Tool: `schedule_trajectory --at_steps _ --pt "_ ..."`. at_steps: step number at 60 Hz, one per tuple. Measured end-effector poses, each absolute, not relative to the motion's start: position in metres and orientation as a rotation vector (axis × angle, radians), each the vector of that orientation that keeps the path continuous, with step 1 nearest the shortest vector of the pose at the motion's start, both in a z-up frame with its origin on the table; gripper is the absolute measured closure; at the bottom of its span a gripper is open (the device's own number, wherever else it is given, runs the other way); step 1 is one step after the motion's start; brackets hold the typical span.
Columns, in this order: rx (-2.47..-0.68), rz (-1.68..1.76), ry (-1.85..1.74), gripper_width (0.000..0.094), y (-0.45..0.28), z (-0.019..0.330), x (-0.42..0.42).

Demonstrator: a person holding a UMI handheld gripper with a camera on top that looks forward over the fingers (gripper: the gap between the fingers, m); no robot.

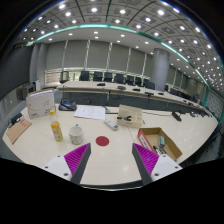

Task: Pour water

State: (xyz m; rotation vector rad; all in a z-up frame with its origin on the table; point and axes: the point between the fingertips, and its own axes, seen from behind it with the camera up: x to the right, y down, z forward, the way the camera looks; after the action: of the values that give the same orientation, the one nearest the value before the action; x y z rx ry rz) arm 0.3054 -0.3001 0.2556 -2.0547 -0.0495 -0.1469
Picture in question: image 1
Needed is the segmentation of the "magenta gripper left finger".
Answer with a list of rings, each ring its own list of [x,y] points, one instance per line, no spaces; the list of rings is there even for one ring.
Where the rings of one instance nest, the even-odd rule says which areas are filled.
[[[91,144],[87,143],[74,149],[66,155],[55,156],[43,166],[43,169],[58,177],[79,185],[90,154]]]

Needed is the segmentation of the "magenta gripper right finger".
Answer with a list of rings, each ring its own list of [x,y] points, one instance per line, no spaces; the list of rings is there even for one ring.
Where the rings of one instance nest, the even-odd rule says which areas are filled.
[[[136,143],[132,145],[132,154],[143,185],[152,183],[182,169],[167,154],[158,155]]]

